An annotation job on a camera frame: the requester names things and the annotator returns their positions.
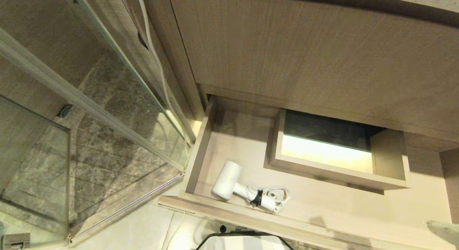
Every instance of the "black cable tie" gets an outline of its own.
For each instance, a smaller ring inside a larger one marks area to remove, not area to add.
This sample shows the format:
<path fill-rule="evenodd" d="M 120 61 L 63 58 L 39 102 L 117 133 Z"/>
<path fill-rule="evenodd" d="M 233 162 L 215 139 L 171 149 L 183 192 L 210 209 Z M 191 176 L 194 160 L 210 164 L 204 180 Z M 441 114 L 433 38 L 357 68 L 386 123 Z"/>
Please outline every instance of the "black cable tie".
<path fill-rule="evenodd" d="M 257 196 L 255 196 L 255 198 L 250 201 L 250 204 L 255 204 L 255 206 L 261 205 L 262 194 L 263 190 L 258 190 Z"/>

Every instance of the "shower floor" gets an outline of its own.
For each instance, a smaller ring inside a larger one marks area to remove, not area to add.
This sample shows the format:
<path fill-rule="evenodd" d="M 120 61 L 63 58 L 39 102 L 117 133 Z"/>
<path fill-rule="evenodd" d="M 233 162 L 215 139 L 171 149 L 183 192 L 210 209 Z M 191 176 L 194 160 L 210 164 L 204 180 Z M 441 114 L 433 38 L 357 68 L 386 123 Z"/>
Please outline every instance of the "shower floor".
<path fill-rule="evenodd" d="M 173 159 L 186 158 L 182 137 L 160 109 L 150 103 L 116 54 L 102 54 L 79 89 Z M 104 218 L 97 214 L 114 204 L 120 204 L 119 208 L 128 204 L 123 202 L 126 196 L 140 197 L 181 173 L 77 107 L 64 119 L 54 121 L 71 129 L 68 222 L 72 234 L 90 226 L 89 220 L 95 223 Z M 67 193 L 62 189 L 66 173 L 62 145 L 67 142 L 49 143 L 51 137 L 50 131 L 43 134 L 5 189 L 3 198 L 37 211 L 36 217 L 25 216 L 19 213 L 20 209 L 10 206 L 11 215 L 47 231 L 59 232 L 61 221 L 53 213 Z"/>

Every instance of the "floor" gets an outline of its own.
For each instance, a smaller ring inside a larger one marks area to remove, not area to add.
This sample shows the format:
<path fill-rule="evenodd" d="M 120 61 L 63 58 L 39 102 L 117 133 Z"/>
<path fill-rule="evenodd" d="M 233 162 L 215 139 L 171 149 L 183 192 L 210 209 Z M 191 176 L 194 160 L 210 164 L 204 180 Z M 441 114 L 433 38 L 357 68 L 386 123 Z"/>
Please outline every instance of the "floor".
<path fill-rule="evenodd" d="M 186 161 L 182 137 L 114 52 L 100 56 L 79 89 L 167 155 Z M 68 222 L 73 234 L 123 197 L 142 193 L 139 185 L 157 186 L 180 173 L 77 107 L 53 121 L 71 129 Z M 0 202 L 2 210 L 13 209 L 10 214 L 23 221 L 62 233 L 62 215 L 56 213 L 65 210 L 67 150 L 68 142 L 46 131 L 5 189 L 3 198 L 9 202 Z"/>
<path fill-rule="evenodd" d="M 164 194 L 177 195 L 183 187 L 184 184 L 181 183 Z M 228 232 L 235 229 L 234 225 L 190 214 L 186 214 L 181 222 L 182 217 L 181 212 L 158 206 L 155 198 L 89 240 L 76 240 L 67 247 L 54 250 L 166 250 L 169 241 L 169 250 L 194 250 L 209 234 L 219 232 L 221 225 L 225 225 Z M 298 242 L 288 242 L 294 250 L 314 249 Z"/>

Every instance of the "chrome hinge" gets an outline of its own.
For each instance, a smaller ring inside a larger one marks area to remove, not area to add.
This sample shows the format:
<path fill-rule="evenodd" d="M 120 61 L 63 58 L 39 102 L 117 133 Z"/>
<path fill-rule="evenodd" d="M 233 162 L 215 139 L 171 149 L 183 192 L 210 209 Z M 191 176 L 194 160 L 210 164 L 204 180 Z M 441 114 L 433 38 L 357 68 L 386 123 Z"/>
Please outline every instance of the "chrome hinge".
<path fill-rule="evenodd" d="M 30 233 L 3 235 L 1 250 L 19 250 L 30 247 Z"/>

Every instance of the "power cord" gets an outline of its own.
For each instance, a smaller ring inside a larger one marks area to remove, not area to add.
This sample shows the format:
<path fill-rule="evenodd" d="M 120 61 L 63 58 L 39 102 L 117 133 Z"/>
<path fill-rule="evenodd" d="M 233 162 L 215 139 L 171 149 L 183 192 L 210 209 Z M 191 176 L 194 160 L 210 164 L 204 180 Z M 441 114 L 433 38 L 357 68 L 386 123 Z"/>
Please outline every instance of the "power cord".
<path fill-rule="evenodd" d="M 284 195 L 281 197 L 277 190 L 282 190 Z M 263 197 L 269 197 L 276 202 L 276 207 L 274 207 L 273 212 L 279 213 L 284 210 L 285 204 L 290 200 L 292 194 L 290 191 L 281 186 L 271 186 L 271 187 L 262 187 L 256 188 L 254 186 L 246 186 L 247 195 L 256 195 L 255 198 L 250 201 L 250 204 L 255 204 L 259 206 Z"/>
<path fill-rule="evenodd" d="M 171 244 L 172 240 L 174 239 L 175 237 L 175 234 L 177 234 L 177 231 L 180 229 L 180 227 L 182 227 L 182 224 L 183 224 L 183 221 L 185 220 L 185 212 L 183 213 L 183 216 L 182 216 L 182 220 L 180 221 L 180 224 L 179 226 L 177 227 L 177 229 L 174 231 L 174 233 L 172 234 L 172 237 L 171 239 L 169 240 L 169 242 L 167 243 L 167 247 L 165 250 L 169 250 L 169 245 Z"/>

